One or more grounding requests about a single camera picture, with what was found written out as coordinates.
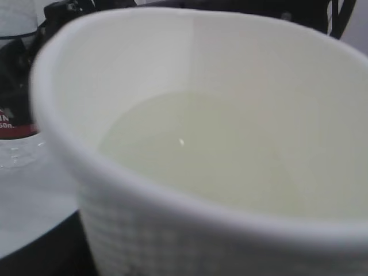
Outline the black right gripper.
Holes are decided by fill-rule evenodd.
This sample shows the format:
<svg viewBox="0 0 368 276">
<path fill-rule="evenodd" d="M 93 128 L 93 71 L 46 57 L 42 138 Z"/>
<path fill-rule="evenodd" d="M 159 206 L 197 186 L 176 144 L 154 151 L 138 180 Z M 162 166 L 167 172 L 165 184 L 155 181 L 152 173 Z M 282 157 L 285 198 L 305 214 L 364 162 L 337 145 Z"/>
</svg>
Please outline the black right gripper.
<svg viewBox="0 0 368 276">
<path fill-rule="evenodd" d="M 137 6 L 135 1 L 100 0 L 100 1 L 52 1 L 43 6 L 44 21 L 39 30 L 44 40 L 50 39 L 61 27 L 70 21 L 104 10 Z"/>
</svg>

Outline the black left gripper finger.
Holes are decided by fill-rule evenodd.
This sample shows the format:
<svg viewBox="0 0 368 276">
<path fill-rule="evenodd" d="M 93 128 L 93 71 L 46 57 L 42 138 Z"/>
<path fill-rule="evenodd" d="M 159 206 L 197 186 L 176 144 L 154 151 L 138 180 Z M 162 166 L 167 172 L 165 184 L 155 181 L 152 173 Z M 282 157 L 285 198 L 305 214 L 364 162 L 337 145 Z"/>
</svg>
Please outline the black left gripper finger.
<svg viewBox="0 0 368 276">
<path fill-rule="evenodd" d="M 97 275 L 76 211 L 31 243 L 1 258 L 1 275 Z"/>
</svg>

